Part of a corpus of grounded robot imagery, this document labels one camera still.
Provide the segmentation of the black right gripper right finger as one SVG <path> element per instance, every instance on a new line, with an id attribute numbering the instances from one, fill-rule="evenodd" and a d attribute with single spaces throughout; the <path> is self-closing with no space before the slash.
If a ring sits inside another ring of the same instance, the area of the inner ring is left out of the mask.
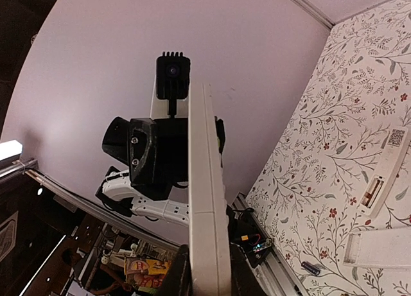
<path id="1" fill-rule="evenodd" d="M 255 278 L 241 248 L 230 244 L 231 259 L 231 295 L 232 296 L 266 296 Z"/>

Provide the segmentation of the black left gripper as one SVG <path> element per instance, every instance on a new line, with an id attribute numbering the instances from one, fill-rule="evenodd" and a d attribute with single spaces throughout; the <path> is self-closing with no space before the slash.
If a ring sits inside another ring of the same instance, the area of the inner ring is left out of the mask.
<path id="1" fill-rule="evenodd" d="M 101 148 L 127 168 L 111 167 L 101 183 L 103 203 L 165 201 L 188 183 L 191 203 L 223 202 L 221 153 L 223 121 L 198 118 L 131 119 L 116 117 Z"/>

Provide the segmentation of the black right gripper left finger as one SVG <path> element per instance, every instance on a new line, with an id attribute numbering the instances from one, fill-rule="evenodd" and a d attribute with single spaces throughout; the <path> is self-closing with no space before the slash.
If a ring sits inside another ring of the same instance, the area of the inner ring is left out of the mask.
<path id="1" fill-rule="evenodd" d="M 189 247 L 179 247 L 168 273 L 155 296 L 189 296 L 193 294 Z"/>

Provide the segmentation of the small white remote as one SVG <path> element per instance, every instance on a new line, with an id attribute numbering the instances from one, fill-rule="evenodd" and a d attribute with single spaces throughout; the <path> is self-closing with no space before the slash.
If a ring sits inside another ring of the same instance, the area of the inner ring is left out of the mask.
<path id="1" fill-rule="evenodd" d="M 192 82 L 189 90 L 189 260 L 193 295 L 230 295 L 227 202 L 210 88 Z"/>

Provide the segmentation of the white remote control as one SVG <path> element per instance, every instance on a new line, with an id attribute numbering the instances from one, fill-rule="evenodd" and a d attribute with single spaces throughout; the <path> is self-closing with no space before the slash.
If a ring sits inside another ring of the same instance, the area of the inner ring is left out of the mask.
<path id="1" fill-rule="evenodd" d="M 351 233 L 343 264 L 358 268 L 410 270 L 410 227 Z"/>

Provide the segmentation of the long white remote with buttons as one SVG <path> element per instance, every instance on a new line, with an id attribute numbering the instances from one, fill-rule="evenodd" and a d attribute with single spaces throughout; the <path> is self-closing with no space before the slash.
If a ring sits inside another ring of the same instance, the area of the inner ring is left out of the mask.
<path id="1" fill-rule="evenodd" d="M 410 144 L 410 129 L 395 126 L 385 141 L 378 163 L 358 204 L 358 211 L 370 219 L 377 217 L 388 197 Z"/>

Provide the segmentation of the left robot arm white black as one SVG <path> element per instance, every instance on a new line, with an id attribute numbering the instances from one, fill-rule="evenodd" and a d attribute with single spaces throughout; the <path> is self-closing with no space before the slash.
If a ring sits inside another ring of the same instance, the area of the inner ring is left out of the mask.
<path id="1" fill-rule="evenodd" d="M 188 181 L 188 119 L 131 119 L 110 123 L 102 150 L 127 165 L 110 167 L 96 197 L 113 213 L 189 224 L 189 205 L 170 200 Z"/>

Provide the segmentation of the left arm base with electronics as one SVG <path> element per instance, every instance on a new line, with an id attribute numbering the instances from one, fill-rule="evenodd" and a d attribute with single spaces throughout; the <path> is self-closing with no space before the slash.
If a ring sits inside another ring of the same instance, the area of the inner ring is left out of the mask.
<path id="1" fill-rule="evenodd" d="M 272 239 L 258 225 L 253 208 L 233 209 L 227 206 L 226 215 L 229 219 L 229 241 L 239 245 L 250 266 L 256 268 L 267 257 Z"/>

